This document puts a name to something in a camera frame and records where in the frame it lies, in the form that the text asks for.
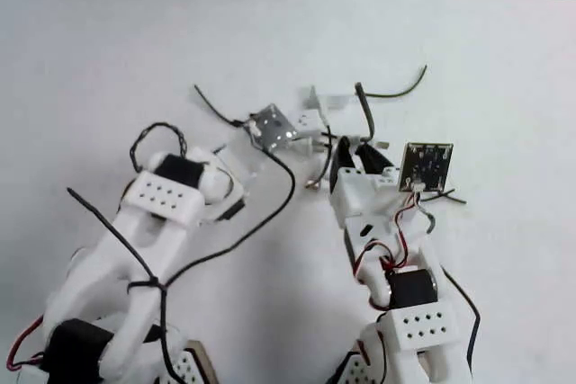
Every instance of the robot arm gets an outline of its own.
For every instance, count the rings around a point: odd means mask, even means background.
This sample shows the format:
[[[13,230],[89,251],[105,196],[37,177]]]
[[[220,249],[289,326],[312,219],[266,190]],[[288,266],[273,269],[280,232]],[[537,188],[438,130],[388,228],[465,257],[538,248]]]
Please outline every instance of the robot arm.
[[[126,192],[112,226],[130,242],[158,281],[166,283],[176,272],[200,221],[230,218],[231,210],[241,208],[238,203],[243,196],[241,183],[212,153],[194,148],[186,158],[158,154]],[[163,220],[152,241],[143,236],[150,218]],[[46,309],[43,333],[47,349],[43,366],[50,376],[66,373],[59,365],[63,358],[57,352],[67,351],[62,344],[70,342],[78,349],[78,344],[84,343],[96,349],[98,337],[86,334],[86,325],[74,320],[93,318],[91,308],[98,306],[97,300],[114,283],[147,279],[149,274],[143,266],[112,232],[106,232],[96,248],[71,269]],[[106,382],[148,384],[164,368],[159,344],[144,343],[158,315],[160,290],[154,286],[134,288],[128,292],[128,300],[125,311],[105,311],[107,315],[125,312],[125,316],[112,338],[105,340],[98,369],[92,373]],[[173,356],[182,352],[185,339],[173,327],[167,330],[168,351]],[[90,332],[104,334],[96,327]]]
[[[363,162],[356,167],[350,141],[342,138],[338,143],[330,173],[330,203],[345,232],[353,274],[370,291],[371,306],[383,314],[363,331],[330,383],[356,382],[362,374],[372,382],[383,377],[382,382],[394,384],[472,382],[447,297],[447,279],[432,234],[423,224],[426,219],[419,215],[416,192],[428,191],[430,185],[424,182],[433,183],[441,165],[447,171],[449,159],[439,156],[441,145],[418,146],[424,153],[410,161],[413,152],[408,145],[399,170],[367,143],[356,150]],[[437,157],[442,164],[426,171],[432,166],[428,160]],[[412,192],[399,192],[407,172]]]

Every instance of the white surface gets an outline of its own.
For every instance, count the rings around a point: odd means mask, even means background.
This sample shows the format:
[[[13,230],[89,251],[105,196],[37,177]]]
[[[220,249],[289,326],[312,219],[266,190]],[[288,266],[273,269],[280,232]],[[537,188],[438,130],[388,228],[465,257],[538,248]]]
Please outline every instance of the white surface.
[[[399,90],[428,63],[416,92],[373,102],[374,119],[397,163],[407,141],[455,144],[451,179],[469,204],[429,208],[449,217],[440,256],[482,312],[476,382],[572,381],[576,1],[0,0],[0,11],[0,351],[103,233],[66,186],[112,216],[133,176],[128,148],[152,121],[205,147],[232,136],[193,83],[242,118],[270,102],[295,109],[311,84]],[[330,124],[366,131],[355,103]],[[154,137],[142,160],[176,151]],[[282,200],[287,178],[270,166],[250,211],[206,228],[186,258]],[[223,383],[322,383],[376,316],[366,300],[327,197],[299,189],[268,228],[177,283],[168,313]]]

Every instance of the red object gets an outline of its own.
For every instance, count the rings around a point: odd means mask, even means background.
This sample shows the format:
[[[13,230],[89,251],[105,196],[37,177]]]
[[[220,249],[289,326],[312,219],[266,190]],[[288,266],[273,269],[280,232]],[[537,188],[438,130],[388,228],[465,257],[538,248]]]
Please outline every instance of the red object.
[[[34,330],[41,326],[44,316],[40,316],[36,319],[27,329],[25,329],[14,341],[10,352],[8,353],[8,358],[6,359],[6,368],[10,372],[19,371],[24,364],[39,364],[42,361],[42,353],[34,354],[30,360],[26,362],[14,363],[14,357],[18,353],[18,348],[22,344],[23,340],[26,339]]]

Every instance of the red wire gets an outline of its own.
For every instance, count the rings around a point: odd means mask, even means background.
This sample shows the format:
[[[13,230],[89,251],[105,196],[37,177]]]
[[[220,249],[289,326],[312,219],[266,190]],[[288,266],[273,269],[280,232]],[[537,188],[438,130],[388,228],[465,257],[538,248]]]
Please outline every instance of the red wire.
[[[36,319],[36,321],[34,321],[28,328],[26,328],[14,341],[12,348],[10,349],[10,352],[8,353],[8,357],[6,358],[6,368],[10,372],[19,371],[24,364],[38,364],[41,362],[41,360],[42,360],[41,353],[34,354],[34,356],[26,362],[14,363],[14,357],[18,353],[18,349],[20,348],[20,345],[22,345],[22,342],[24,341],[24,339],[26,339],[34,330],[36,330],[38,327],[40,327],[42,325],[43,320],[44,320],[44,316],[40,315]]]
[[[402,249],[404,250],[404,258],[402,258],[402,261],[400,261],[398,264],[394,265],[394,267],[396,267],[396,268],[404,267],[406,265],[406,262],[408,261],[408,244],[406,243],[406,238],[404,237],[404,233],[402,232],[402,228],[400,228],[399,220],[400,220],[400,216],[402,215],[402,213],[404,211],[410,210],[414,206],[416,206],[416,200],[414,199],[414,193],[412,193],[410,195],[410,197],[407,200],[407,203],[410,202],[410,200],[412,200],[412,203],[409,206],[398,210],[396,212],[396,214],[394,215],[394,223],[396,224],[396,228],[398,229],[398,237],[400,238],[400,243],[402,245]]]
[[[358,258],[356,258],[356,261],[354,262],[354,266],[352,267],[352,274],[354,275],[354,277],[357,276],[358,271],[360,270],[360,264],[362,263],[362,260],[364,259],[364,255],[366,252],[372,250],[375,246],[380,246],[383,247],[384,249],[386,249],[386,251],[388,251],[388,254],[390,255],[390,259],[392,260],[392,251],[390,250],[390,248],[385,245],[382,242],[379,242],[377,240],[372,240],[368,243],[366,243],[366,245],[364,246],[363,251],[360,253],[360,255],[358,256]]]

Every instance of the black wire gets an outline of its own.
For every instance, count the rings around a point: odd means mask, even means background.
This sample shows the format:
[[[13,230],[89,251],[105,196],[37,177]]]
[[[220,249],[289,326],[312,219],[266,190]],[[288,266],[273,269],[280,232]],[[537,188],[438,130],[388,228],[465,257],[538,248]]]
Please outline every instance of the black wire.
[[[306,187],[307,188],[311,188],[316,184],[319,184],[322,181],[322,178],[324,177],[324,174],[326,174],[326,172],[328,171],[328,167],[330,165],[330,160],[332,159],[332,131],[330,130],[330,125],[326,126],[326,131],[328,132],[328,153],[326,155],[326,162],[324,163],[324,167],[322,168],[322,172],[319,174],[319,176],[316,178],[316,180],[309,182]]]
[[[380,343],[382,344],[382,355],[384,356],[384,371],[382,372],[382,380],[380,384],[384,384],[386,381],[386,375],[388,375],[388,359],[386,358],[386,343],[384,342],[384,336],[380,333],[380,330],[377,330],[378,338],[380,339]]]
[[[420,202],[433,201],[433,200],[437,200],[438,198],[444,197],[444,198],[447,198],[448,200],[459,202],[460,204],[467,204],[468,203],[468,201],[466,201],[466,200],[462,200],[460,198],[456,198],[456,197],[451,196],[450,194],[454,191],[455,191],[455,188],[452,188],[451,190],[445,191],[445,192],[438,192],[435,196],[424,198],[424,199],[420,200]]]
[[[464,297],[464,299],[470,306],[470,309],[472,310],[475,316],[474,325],[472,326],[472,332],[470,334],[470,341],[468,342],[468,351],[466,353],[466,360],[468,361],[468,367],[470,368],[470,372],[472,372],[472,356],[474,354],[474,344],[476,343],[478,328],[480,327],[480,318],[481,318],[480,311],[476,308],[476,305],[474,305],[474,302],[472,301],[472,299],[470,299],[468,294],[466,294],[466,291],[464,291],[464,289],[460,285],[458,285],[458,282],[456,282],[456,280],[452,277],[452,275],[444,267],[442,267],[442,271],[444,272],[446,278],[448,278],[448,280],[454,285],[454,287],[458,290],[458,292],[460,292],[462,297]]]
[[[360,100],[360,105],[362,105],[362,110],[364,111],[364,116],[366,117],[366,121],[368,122],[368,129],[370,130],[369,137],[360,138],[362,141],[370,141],[374,138],[374,118],[372,117],[372,112],[370,111],[370,104],[366,99],[366,94],[362,85],[360,83],[355,84],[356,94],[358,95],[358,99]]]
[[[96,207],[94,207],[92,204],[90,204],[88,201],[82,198],[80,194],[78,194],[78,192],[74,191],[72,188],[66,188],[66,190],[70,195],[72,195],[72,197],[76,201],[82,204],[82,206],[86,210],[90,211],[94,216],[96,216],[96,218],[100,222],[102,222],[102,224],[106,227],[106,229],[108,229],[108,231],[110,231],[118,240],[120,240],[120,243],[122,243],[124,247],[128,249],[128,251],[132,254],[132,256],[136,258],[136,260],[144,268],[144,271],[150,277],[150,279],[155,278],[154,273],[150,270],[148,264],[146,263],[146,261],[144,261],[144,258],[142,258],[142,256],[138,253],[136,249],[134,249],[134,247],[130,244],[130,242],[126,240],[126,238],[122,234],[120,234],[120,232],[114,227],[114,225],[108,222],[108,220],[100,212],[100,210],[98,210]]]
[[[322,132],[321,134],[323,137],[331,137],[333,139],[338,139],[338,135],[328,134],[327,132]]]
[[[186,157],[186,152],[188,151],[188,143],[186,143],[186,138],[184,137],[184,134],[182,133],[182,131],[179,128],[177,128],[176,126],[171,125],[170,123],[166,123],[165,121],[157,121],[156,123],[152,123],[150,126],[145,128],[140,133],[140,135],[138,135],[138,138],[136,138],[136,141],[134,141],[134,144],[132,144],[132,146],[130,147],[130,161],[132,161],[132,166],[134,167],[134,170],[136,171],[136,173],[139,173],[140,171],[142,171],[142,165],[139,165],[138,162],[136,161],[136,149],[138,148],[138,145],[142,142],[142,140],[154,128],[158,128],[158,127],[171,129],[178,136],[178,143],[180,144],[180,156]]]
[[[294,176],[294,173],[292,172],[292,170],[284,162],[282,162],[280,159],[278,159],[276,156],[274,156],[272,153],[269,153],[266,150],[262,150],[262,152],[264,152],[264,154],[266,156],[268,156],[270,159],[272,159],[274,162],[276,162],[279,166],[281,166],[286,171],[286,173],[288,175],[290,175],[290,180],[292,182],[292,185],[290,187],[290,192],[288,192],[288,196],[285,198],[285,200],[280,205],[280,207],[278,207],[276,210],[274,210],[272,213],[270,213],[270,215],[268,215],[266,218],[264,218],[261,222],[256,224],[252,229],[250,229],[244,236],[242,236],[239,240],[234,242],[231,246],[226,247],[226,248],[224,248],[218,252],[215,252],[213,254],[206,255],[202,258],[194,260],[191,263],[182,267],[180,270],[178,270],[166,282],[167,287],[172,285],[172,283],[174,283],[176,279],[178,279],[185,272],[189,271],[190,269],[192,269],[196,265],[206,263],[207,261],[213,260],[214,258],[218,258],[219,256],[222,256],[222,255],[225,255],[229,252],[232,252],[234,249],[236,249],[238,246],[240,246],[246,239],[248,239],[249,237],[254,235],[260,228],[262,228],[264,225],[266,225],[268,222],[270,222],[278,213],[280,213],[282,210],[284,210],[284,208],[288,205],[288,203],[292,199],[292,196],[294,195],[294,190],[296,189],[296,177]]]
[[[116,210],[116,213],[118,213],[120,211],[120,207],[122,206],[122,200],[124,199],[126,192],[130,189],[130,187],[134,184],[135,181],[136,181],[136,178],[130,180],[126,184],[126,186],[124,186],[124,190],[122,191],[122,195],[120,196],[120,201],[118,202],[118,209]]]
[[[422,78],[424,78],[424,75],[426,74],[427,70],[428,70],[428,65],[425,65],[422,68],[422,71],[420,72],[420,75],[419,75],[418,79],[416,80],[416,82],[413,85],[411,85],[408,89],[403,90],[402,92],[399,92],[397,94],[366,94],[366,96],[371,97],[371,98],[398,98],[400,96],[404,96],[405,94],[409,94],[420,84],[420,81],[422,81]]]
[[[233,126],[234,128],[239,128],[240,126],[242,126],[244,124],[243,121],[231,121],[229,118],[224,116],[224,114],[222,114],[221,112],[216,110],[216,107],[214,107],[210,103],[210,101],[208,101],[208,98],[206,96],[204,96],[204,94],[202,93],[202,90],[200,90],[200,87],[198,87],[197,85],[194,85],[194,89],[196,89],[196,92],[198,92],[198,94],[200,95],[202,100],[206,103],[206,105],[208,105],[210,107],[212,112],[214,114],[216,114],[222,121],[225,121],[226,123],[228,123],[230,126]]]

